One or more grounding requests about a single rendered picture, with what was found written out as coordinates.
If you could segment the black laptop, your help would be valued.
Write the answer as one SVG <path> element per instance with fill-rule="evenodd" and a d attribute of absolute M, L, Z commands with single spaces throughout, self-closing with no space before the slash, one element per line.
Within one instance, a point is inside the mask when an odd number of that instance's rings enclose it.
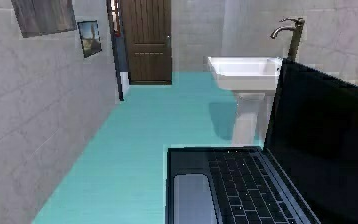
<path fill-rule="evenodd" d="M 168 150 L 164 224 L 358 224 L 358 86 L 284 60 L 262 146 Z"/>

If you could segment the dark brown wooden door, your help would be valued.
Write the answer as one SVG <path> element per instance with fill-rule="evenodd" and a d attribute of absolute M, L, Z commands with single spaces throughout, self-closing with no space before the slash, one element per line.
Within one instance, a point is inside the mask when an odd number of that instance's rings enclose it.
<path fill-rule="evenodd" d="M 171 85 L 171 0 L 121 0 L 131 85 Z"/>

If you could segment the small blue framed picture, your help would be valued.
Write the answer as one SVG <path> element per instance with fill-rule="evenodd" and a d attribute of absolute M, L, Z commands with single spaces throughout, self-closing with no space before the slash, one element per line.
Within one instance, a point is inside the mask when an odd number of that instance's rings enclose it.
<path fill-rule="evenodd" d="M 80 21 L 77 23 L 83 56 L 88 58 L 102 50 L 98 22 L 93 21 Z"/>

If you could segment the bronze sink faucet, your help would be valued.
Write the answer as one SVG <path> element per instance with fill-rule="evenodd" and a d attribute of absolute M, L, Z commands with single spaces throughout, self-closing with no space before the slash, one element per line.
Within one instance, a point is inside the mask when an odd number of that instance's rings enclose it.
<path fill-rule="evenodd" d="M 303 28 L 304 28 L 304 25 L 305 25 L 305 19 L 301 18 L 301 17 L 282 19 L 282 22 L 285 22 L 285 21 L 292 21 L 294 23 L 294 25 L 293 26 L 280 26 L 280 27 L 276 28 L 270 34 L 270 37 L 272 39 L 275 39 L 280 32 L 282 32 L 282 31 L 291 31 L 292 32 L 292 37 L 291 37 L 291 42 L 290 42 L 287 58 L 289 60 L 291 60 L 291 61 L 295 61 L 297 53 L 298 53 L 300 40 L 301 40 L 301 37 L 302 37 Z"/>

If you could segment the large grey framed picture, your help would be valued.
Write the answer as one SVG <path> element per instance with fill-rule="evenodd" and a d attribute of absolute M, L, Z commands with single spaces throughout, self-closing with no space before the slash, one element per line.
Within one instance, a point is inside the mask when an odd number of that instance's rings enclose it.
<path fill-rule="evenodd" d="M 76 29 L 72 0 L 11 0 L 24 38 Z"/>

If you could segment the white pedestal sink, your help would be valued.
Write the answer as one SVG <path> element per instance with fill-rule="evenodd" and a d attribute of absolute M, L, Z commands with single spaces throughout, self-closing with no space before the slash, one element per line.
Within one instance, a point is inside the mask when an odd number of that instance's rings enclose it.
<path fill-rule="evenodd" d="M 253 145 L 255 138 L 264 142 L 282 61 L 279 57 L 207 58 L 217 86 L 236 99 L 234 146 Z"/>

